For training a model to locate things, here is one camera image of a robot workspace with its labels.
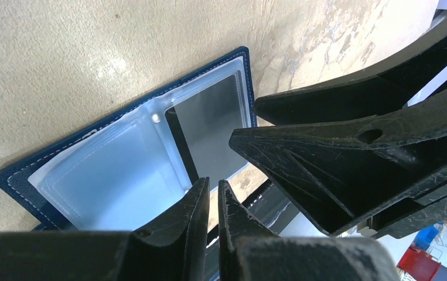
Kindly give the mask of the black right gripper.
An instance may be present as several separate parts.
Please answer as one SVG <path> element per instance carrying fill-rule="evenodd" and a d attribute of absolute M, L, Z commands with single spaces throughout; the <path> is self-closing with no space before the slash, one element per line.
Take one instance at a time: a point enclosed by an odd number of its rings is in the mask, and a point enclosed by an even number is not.
<path fill-rule="evenodd" d="M 324 234 L 400 239 L 447 221 L 447 89 L 408 108 L 237 129 L 230 147 Z"/>

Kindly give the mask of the dark grey credit card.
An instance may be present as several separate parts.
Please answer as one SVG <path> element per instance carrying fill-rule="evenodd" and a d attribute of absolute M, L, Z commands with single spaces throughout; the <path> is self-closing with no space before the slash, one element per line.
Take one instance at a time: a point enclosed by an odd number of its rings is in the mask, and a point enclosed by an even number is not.
<path fill-rule="evenodd" d="M 247 124 L 241 90 L 238 78 L 230 75 L 165 111 L 192 183 L 207 177 L 214 190 L 219 180 L 230 179 L 248 164 L 228 145 L 233 130 Z"/>

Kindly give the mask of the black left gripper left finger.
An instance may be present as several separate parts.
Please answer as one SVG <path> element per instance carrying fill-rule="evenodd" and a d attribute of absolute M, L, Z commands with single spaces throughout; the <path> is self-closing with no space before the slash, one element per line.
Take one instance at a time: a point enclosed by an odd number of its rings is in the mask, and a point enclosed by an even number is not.
<path fill-rule="evenodd" d="M 0 280 L 202 280 L 209 179 L 135 231 L 0 232 Z"/>

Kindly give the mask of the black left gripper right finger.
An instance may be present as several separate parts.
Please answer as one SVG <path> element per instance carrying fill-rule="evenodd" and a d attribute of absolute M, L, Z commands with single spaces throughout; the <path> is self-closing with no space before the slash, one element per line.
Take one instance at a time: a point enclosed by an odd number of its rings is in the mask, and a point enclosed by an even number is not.
<path fill-rule="evenodd" d="M 369 238 L 282 238 L 219 181 L 220 280 L 399 280 L 388 252 Z"/>

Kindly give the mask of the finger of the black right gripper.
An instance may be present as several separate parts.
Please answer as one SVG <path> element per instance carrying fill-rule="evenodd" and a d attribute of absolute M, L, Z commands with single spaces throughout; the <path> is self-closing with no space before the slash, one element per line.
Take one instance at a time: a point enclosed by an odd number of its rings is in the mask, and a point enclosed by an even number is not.
<path fill-rule="evenodd" d="M 447 17 L 376 64 L 307 87 L 259 97 L 253 111 L 274 125 L 384 115 L 402 108 L 446 66 Z"/>

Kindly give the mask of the navy blue card holder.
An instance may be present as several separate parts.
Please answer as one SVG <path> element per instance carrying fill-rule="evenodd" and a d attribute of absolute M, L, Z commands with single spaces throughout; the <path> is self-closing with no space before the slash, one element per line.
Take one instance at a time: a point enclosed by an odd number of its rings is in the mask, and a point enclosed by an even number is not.
<path fill-rule="evenodd" d="M 189 180 L 165 111 L 235 75 L 247 124 L 254 91 L 250 52 L 241 46 L 91 125 L 0 170 L 0 189 L 40 230 L 132 230 L 179 201 Z"/>

